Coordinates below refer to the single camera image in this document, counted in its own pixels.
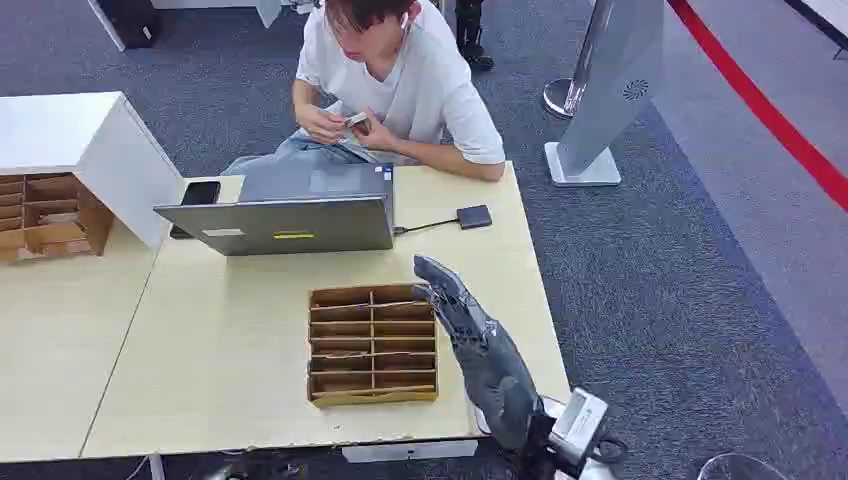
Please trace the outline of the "person's left hand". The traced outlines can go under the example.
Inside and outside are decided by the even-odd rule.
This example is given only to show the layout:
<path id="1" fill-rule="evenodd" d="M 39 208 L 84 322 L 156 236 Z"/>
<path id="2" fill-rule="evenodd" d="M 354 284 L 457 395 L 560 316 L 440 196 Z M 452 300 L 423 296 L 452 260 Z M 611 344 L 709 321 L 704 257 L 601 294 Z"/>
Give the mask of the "person's left hand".
<path id="1" fill-rule="evenodd" d="M 363 112 L 364 118 L 351 126 L 358 143 L 369 150 L 397 152 L 398 139 L 371 111 Z"/>

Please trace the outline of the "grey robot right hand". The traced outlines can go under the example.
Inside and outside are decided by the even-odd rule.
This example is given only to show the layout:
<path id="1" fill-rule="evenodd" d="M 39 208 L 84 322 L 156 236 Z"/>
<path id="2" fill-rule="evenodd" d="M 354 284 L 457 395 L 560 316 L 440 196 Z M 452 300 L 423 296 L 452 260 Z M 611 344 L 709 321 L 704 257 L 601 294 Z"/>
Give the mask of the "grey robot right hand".
<path id="1" fill-rule="evenodd" d="M 424 255 L 413 257 L 413 270 L 427 283 L 418 291 L 450 338 L 467 397 L 502 447 L 522 449 L 543 403 L 516 344 L 458 274 Z"/>

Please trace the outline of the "person's right hand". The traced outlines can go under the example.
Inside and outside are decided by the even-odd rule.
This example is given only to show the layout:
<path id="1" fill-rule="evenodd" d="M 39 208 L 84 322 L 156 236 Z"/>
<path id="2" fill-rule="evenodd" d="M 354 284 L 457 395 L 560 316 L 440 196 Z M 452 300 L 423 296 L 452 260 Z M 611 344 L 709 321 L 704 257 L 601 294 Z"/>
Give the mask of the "person's right hand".
<path id="1" fill-rule="evenodd" d="M 294 113 L 299 125 L 315 141 L 336 144 L 346 134 L 345 119 L 311 103 L 298 103 Z"/>

